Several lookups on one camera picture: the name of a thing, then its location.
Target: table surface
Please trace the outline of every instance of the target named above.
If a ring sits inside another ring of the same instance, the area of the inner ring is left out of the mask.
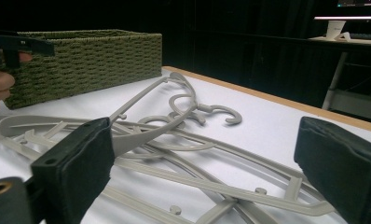
[[[193,74],[173,67],[163,67],[162,75],[171,71],[185,75],[192,84],[198,102],[205,105],[224,105],[238,111],[243,121],[239,125],[228,125],[227,114],[206,116],[206,123],[199,125],[187,120],[185,129],[192,133],[219,139],[222,142],[251,151],[272,161],[300,170],[293,160],[295,140],[302,117],[325,119],[371,142],[371,123],[338,115],[320,108],[302,105],[259,91],[253,91],[213,78]],[[72,96],[57,101],[9,110],[2,105],[1,115],[44,115],[97,119],[108,117],[131,97],[139,93],[158,78],[151,78],[101,91]],[[127,112],[127,120],[138,121],[152,115],[168,115],[171,112],[168,97],[179,88],[159,86]],[[230,186],[255,190],[264,188],[268,195],[283,195],[283,183],[262,175],[255,166],[246,165],[236,157],[217,150],[182,152],[182,157],[191,160],[210,174]],[[0,178],[20,176],[24,180],[31,176],[29,161],[0,144]],[[157,167],[172,167],[165,162]],[[135,174],[132,171],[113,167],[110,186],[153,203],[167,211],[171,205],[182,208],[182,217],[195,222],[215,203],[198,189],[177,183]],[[279,223],[346,223],[336,214],[308,217],[277,208],[259,205],[269,211]],[[125,205],[100,196],[85,215],[82,223],[157,223]],[[219,219],[218,223],[244,223],[236,212]]]

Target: desk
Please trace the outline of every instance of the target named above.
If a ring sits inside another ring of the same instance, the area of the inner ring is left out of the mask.
[[[327,41],[325,37],[322,36],[311,38],[311,40]],[[329,40],[328,42],[371,45],[371,40],[362,39],[351,39],[349,40],[349,42],[347,42],[347,40],[345,40],[344,38],[340,38],[338,39],[338,41]],[[347,51],[344,51],[339,58],[337,69],[334,73],[331,85],[325,96],[322,109],[339,110],[371,119],[371,96],[361,95],[349,91],[341,91],[337,89],[337,83],[340,80],[342,69],[345,65],[348,55],[349,53]]]
[[[186,122],[186,130],[205,135],[236,147],[247,149],[260,156],[280,162],[299,170],[293,161],[295,140],[299,120],[303,116],[326,119],[355,133],[371,142],[371,123],[352,119],[329,111],[281,99],[279,97],[231,85],[212,78],[192,74],[172,67],[164,67],[163,76],[171,71],[185,75],[193,85],[200,103],[206,105],[225,105],[243,115],[240,125],[226,125],[225,114],[206,117],[204,126],[192,120]],[[56,117],[97,119],[107,117],[125,104],[131,97],[153,83],[157,78],[126,84],[106,90],[90,92],[46,102],[39,105],[20,108],[14,111],[0,109],[0,114],[31,114]],[[159,87],[147,95],[128,113],[127,120],[137,121],[146,115],[167,115],[171,110],[166,96],[175,88]],[[181,153],[182,156],[196,163],[205,171],[221,181],[242,189],[264,188],[269,195],[282,195],[283,184],[277,179],[262,175],[256,167],[246,166],[242,161],[222,151],[210,150],[193,153]],[[21,176],[27,179],[30,161],[0,145],[0,178]],[[167,163],[159,167],[171,168]],[[133,196],[160,206],[169,211],[171,205],[182,208],[182,217],[196,221],[215,203],[209,197],[194,188],[185,187],[165,180],[135,174],[129,170],[114,167],[109,185],[124,190]],[[346,223],[336,214],[322,217],[308,217],[281,209],[260,205],[269,211],[280,223]],[[121,203],[107,197],[96,199],[85,215],[82,223],[157,223],[155,220],[134,212]],[[218,223],[244,223],[235,212],[222,217]]]

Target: dark background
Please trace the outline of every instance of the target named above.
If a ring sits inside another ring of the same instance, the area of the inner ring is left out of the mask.
[[[63,31],[121,29],[161,33],[163,65],[321,107],[340,51],[255,43],[220,32],[311,38],[325,33],[336,0],[0,0],[0,29]],[[371,34],[371,22],[344,31]],[[339,83],[371,95],[371,52],[351,53]]]

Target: wicker basket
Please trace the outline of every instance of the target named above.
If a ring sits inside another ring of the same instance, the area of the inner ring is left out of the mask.
[[[122,30],[25,32],[55,46],[54,57],[34,55],[5,100],[10,109],[161,76],[162,36]]]

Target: white object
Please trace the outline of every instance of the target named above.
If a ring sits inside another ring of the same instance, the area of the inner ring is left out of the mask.
[[[326,38],[329,40],[334,40],[337,36],[340,35],[340,32],[342,31],[345,23],[345,21],[329,21]]]

